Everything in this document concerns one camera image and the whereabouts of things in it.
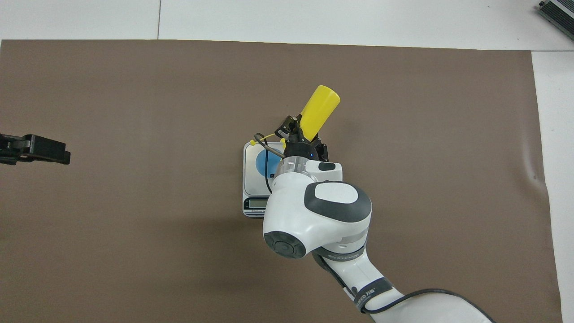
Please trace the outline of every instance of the white table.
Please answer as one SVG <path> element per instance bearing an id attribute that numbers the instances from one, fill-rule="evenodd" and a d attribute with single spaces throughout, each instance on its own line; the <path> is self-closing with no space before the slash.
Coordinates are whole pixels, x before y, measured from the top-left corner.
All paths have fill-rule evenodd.
<path id="1" fill-rule="evenodd" d="M 533 51 L 562 313 L 574 323 L 574 41 L 538 1 L 3 0 L 0 39 L 195 39 Z"/>

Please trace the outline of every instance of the blue circle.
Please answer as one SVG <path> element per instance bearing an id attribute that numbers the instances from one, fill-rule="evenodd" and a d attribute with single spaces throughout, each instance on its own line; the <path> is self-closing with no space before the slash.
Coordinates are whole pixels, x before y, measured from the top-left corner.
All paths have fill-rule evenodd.
<path id="1" fill-rule="evenodd" d="M 267 177 L 271 178 L 271 174 L 275 174 L 275 171 L 277 170 L 277 165 L 279 165 L 279 162 L 281 161 L 281 158 L 277 155 L 275 155 L 272 152 L 269 152 L 269 157 L 267 159 Z M 261 174 L 261 176 L 265 176 L 265 149 L 263 149 L 259 155 L 257 155 L 257 158 L 255 158 L 255 167 L 257 168 L 257 171 L 259 172 L 259 174 Z"/>

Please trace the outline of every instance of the black cable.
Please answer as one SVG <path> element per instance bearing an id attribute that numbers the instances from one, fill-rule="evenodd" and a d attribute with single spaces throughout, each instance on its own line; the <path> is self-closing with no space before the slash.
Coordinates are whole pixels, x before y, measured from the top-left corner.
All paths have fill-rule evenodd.
<path id="1" fill-rule="evenodd" d="M 414 291 L 412 293 L 406 294 L 405 296 L 399 298 L 398 300 L 385 305 L 383 307 L 381 307 L 380 309 L 376 309 L 376 310 L 367 310 L 366 308 L 363 307 L 362 312 L 368 313 L 368 314 L 377 314 L 377 313 L 381 313 L 384 312 L 386 310 L 388 310 L 389 308 L 395 306 L 396 304 L 401 303 L 402 301 L 405 301 L 411 297 L 417 296 L 417 295 L 421 295 L 421 294 L 426 294 L 426 293 L 441 293 L 441 294 L 448 294 L 448 295 L 453 295 L 459 298 L 462 298 L 463 300 L 465 300 L 467 303 L 469 303 L 470 305 L 472 305 L 474 308 L 476 308 L 477 310 L 479 310 L 486 318 L 488 318 L 492 323 L 496 323 L 492 317 L 490 317 L 488 314 L 486 314 L 486 312 L 484 310 L 482 310 L 480 307 L 478 307 L 476 304 L 474 304 L 473 302 L 469 301 L 468 299 L 464 298 L 462 295 L 459 295 L 453 291 L 449 291 L 449 290 L 444 290 L 444 289 L 421 289 L 421 290 L 417 290 Z"/>
<path id="2" fill-rule="evenodd" d="M 267 139 L 263 139 L 265 145 L 267 145 Z M 267 178 L 267 164 L 269 162 L 269 151 L 265 150 L 265 184 L 267 185 L 267 189 L 269 190 L 269 194 L 271 194 L 271 187 L 269 186 L 269 178 Z"/>

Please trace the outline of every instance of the scale display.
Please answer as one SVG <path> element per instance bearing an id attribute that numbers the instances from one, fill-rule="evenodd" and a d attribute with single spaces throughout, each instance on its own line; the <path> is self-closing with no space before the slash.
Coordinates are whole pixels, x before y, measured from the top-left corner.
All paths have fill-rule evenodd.
<path id="1" fill-rule="evenodd" d="M 278 152 L 283 152 L 283 144 L 268 143 Z M 281 158 L 273 153 L 267 157 L 267 180 L 273 184 L 273 175 Z M 269 199 L 269 189 L 265 183 L 265 149 L 261 145 L 250 143 L 243 147 L 243 214 L 248 217 L 262 218 Z"/>

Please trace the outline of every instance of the metal device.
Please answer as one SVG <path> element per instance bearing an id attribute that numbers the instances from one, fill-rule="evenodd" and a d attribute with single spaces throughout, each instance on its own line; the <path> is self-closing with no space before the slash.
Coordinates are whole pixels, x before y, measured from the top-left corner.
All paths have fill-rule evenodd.
<path id="1" fill-rule="evenodd" d="M 263 239 L 283 257 L 311 254 L 375 322 L 494 322 L 462 296 L 442 289 L 403 295 L 369 261 L 367 234 L 371 199 L 361 188 L 343 181 L 341 164 L 328 160 L 318 131 L 339 96 L 319 86 L 297 117 L 287 116 L 275 131 L 283 138 L 281 156 L 266 204 Z M 262 135 L 255 139 L 265 149 Z"/>
<path id="2" fill-rule="evenodd" d="M 278 152 L 283 152 L 283 144 L 268 143 Z M 261 145 L 245 144 L 243 147 L 243 214 L 252 218 L 262 218 L 271 192 L 267 188 L 273 184 L 275 169 L 280 158 L 269 153 Z"/>
<path id="3" fill-rule="evenodd" d="M 35 160 L 68 165 L 70 152 L 66 151 L 66 144 L 36 134 L 23 137 L 0 134 L 0 163 L 16 165 Z"/>
<path id="4" fill-rule="evenodd" d="M 551 24 L 574 40 L 574 1 L 546 0 L 541 1 L 538 13 Z"/>

